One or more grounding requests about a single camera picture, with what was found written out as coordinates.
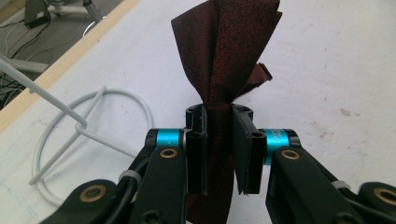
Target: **white table surface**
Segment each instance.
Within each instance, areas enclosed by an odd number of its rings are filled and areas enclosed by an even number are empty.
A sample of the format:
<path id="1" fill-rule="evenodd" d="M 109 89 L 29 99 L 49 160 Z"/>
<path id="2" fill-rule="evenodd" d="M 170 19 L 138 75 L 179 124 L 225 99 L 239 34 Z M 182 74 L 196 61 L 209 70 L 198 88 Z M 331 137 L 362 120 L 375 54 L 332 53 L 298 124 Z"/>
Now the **white table surface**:
<path id="1" fill-rule="evenodd" d="M 152 109 L 155 127 L 182 128 L 185 108 L 201 100 L 184 75 L 170 20 L 201 2 L 141 0 L 49 92 L 68 104 L 103 85 L 133 91 Z M 283 17 L 260 59 L 274 80 L 236 103 L 255 111 L 257 127 L 294 129 L 355 192 L 368 181 L 396 186 L 396 2 L 283 0 L 279 10 Z M 56 210 L 28 181 L 38 139 L 58 112 L 39 99 L 1 133 L 0 223 L 37 223 Z M 88 121 L 89 130 L 133 151 L 144 144 L 146 120 L 129 99 L 106 96 Z M 70 119 L 56 127 L 43 161 L 73 127 Z M 117 181 L 130 163 L 81 137 L 45 180 L 65 198 L 92 179 Z M 261 194 L 235 192 L 228 223 L 270 223 L 269 170 Z"/>

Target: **dark red fabric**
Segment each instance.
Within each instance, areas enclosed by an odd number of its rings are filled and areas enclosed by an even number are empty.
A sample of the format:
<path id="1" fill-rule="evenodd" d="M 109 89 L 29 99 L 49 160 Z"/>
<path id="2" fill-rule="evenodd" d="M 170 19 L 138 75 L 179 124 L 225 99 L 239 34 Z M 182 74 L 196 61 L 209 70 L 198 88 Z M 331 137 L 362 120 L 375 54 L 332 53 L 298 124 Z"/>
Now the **dark red fabric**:
<path id="1" fill-rule="evenodd" d="M 233 194 L 230 103 L 272 78 L 256 62 L 280 19 L 278 5 L 210 0 L 172 20 L 184 71 L 208 117 L 208 192 L 187 198 L 187 218 L 194 224 L 227 221 Z"/>

